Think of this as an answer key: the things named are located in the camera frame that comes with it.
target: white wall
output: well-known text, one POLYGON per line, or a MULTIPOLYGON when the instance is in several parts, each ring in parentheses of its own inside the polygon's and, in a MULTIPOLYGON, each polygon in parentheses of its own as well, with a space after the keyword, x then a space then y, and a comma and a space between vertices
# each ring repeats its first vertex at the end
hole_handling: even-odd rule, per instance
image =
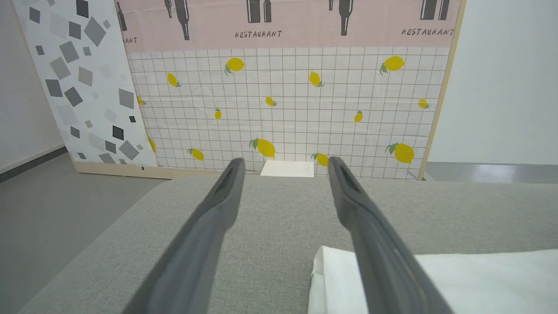
POLYGON ((10 0, 0 4, 0 173, 63 145, 10 0))
POLYGON ((558 164, 558 1, 467 0, 429 161, 558 164))

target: grid pattern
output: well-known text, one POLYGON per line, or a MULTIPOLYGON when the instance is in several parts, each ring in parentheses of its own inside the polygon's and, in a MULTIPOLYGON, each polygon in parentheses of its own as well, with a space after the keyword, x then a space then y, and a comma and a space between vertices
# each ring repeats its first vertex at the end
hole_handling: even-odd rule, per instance
POLYGON ((275 160, 313 161, 316 176, 327 175, 311 157, 322 153, 341 157, 358 177, 415 179, 448 53, 448 47, 325 47, 132 53, 128 59, 162 167, 222 170, 243 157, 248 171, 259 172, 266 157, 249 146, 259 138, 273 143, 275 160), (405 66, 380 75, 394 55, 405 66), (246 65, 226 75, 233 57, 246 65), (323 87, 310 84, 311 71, 323 87), (168 73, 182 85, 171 86, 168 73), (429 108, 419 107, 421 98, 429 108), (355 123, 358 110, 363 118, 355 123), (396 142, 413 148, 411 164, 385 152, 396 142), (190 148, 204 160, 189 155, 190 148))

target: yellow lemon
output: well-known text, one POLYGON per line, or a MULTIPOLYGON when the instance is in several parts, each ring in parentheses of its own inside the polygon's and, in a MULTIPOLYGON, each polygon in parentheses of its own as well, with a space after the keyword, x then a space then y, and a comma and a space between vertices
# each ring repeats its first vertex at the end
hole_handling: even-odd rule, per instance
POLYGON ((277 102, 274 102, 273 98, 271 97, 266 97, 266 104, 270 105, 271 107, 275 107, 277 105, 277 102))
POLYGON ((391 144, 390 146, 386 147, 386 151, 389 149, 389 154, 393 154, 395 151, 395 159, 397 159, 400 163, 410 164, 415 157, 415 152, 413 148, 407 144, 403 143, 395 143, 391 144))
POLYGON ((148 137, 147 140, 149 141, 149 144, 151 145, 151 149, 153 150, 154 153, 157 152, 157 148, 155 147, 155 142, 153 142, 153 140, 148 137))
POLYGON ((232 73, 232 71, 238 72, 242 70, 245 65, 246 64, 244 63, 244 61, 238 58, 232 58, 225 65, 225 74, 229 75, 229 73, 232 73))
POLYGON ((380 68, 380 74, 387 73, 387 70, 390 71, 397 71, 405 65, 405 61, 400 56, 392 56, 389 57, 384 63, 382 63, 382 67, 380 68))
POLYGON ((354 116, 354 122, 361 122, 362 121, 362 111, 357 111, 357 115, 354 116))
POLYGON ((312 158, 314 158, 314 160, 317 160, 320 165, 324 167, 328 166, 329 158, 327 155, 316 153, 312 155, 312 158))
POLYGON ((318 73, 314 71, 310 72, 310 83, 315 87, 322 87, 325 85, 325 83, 321 81, 318 73))
POLYGON ((249 145, 254 149, 258 148, 259 152, 265 157, 275 158, 275 146, 269 141, 256 138, 251 140, 249 145))
POLYGON ((418 101, 418 106, 421 107, 422 109, 428 109, 428 108, 430 108, 430 105, 428 104, 428 102, 426 102, 426 99, 424 99, 424 98, 421 98, 421 99, 418 101))
POLYGON ((180 84, 180 82, 176 79, 176 76, 168 73, 167 74, 167 80, 169 81, 169 84, 171 84, 174 87, 180 87, 182 84, 180 84))
POLYGON ((189 149, 188 154, 194 156, 195 159, 202 160, 202 161, 204 160, 204 154, 195 148, 189 149))
POLYGON ((136 96, 136 98, 138 99, 138 103, 139 103, 140 105, 142 105, 142 106, 143 106, 144 104, 147 103, 146 101, 144 101, 143 99, 141 99, 140 96, 136 96))

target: white towel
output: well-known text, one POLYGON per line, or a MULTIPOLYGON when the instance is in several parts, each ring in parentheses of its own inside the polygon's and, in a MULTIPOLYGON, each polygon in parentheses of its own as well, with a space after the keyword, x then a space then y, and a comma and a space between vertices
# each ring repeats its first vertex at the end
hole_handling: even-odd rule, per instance
MULTIPOLYGON (((558 250, 418 255, 455 313, 558 313, 558 250)), ((368 314, 353 252, 314 257, 308 314, 368 314)))

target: floor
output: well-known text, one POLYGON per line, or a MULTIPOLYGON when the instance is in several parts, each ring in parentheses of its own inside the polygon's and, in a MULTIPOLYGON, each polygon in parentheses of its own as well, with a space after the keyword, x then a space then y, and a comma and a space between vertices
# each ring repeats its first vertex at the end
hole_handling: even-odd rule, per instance
POLYGON ((426 180, 501 183, 558 183, 558 165, 427 163, 426 180))
POLYGON ((79 174, 64 154, 0 183, 0 313, 17 313, 163 181, 79 174))

